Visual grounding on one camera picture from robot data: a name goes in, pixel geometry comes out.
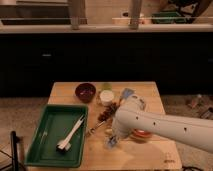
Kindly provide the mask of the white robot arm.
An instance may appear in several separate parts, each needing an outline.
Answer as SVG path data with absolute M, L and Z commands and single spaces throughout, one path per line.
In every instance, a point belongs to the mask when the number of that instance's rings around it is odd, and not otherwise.
M 120 105 L 112 122 L 113 133 L 119 139 L 137 129 L 213 153 L 213 120 L 156 114 L 143 107 L 142 98 L 136 94 Z

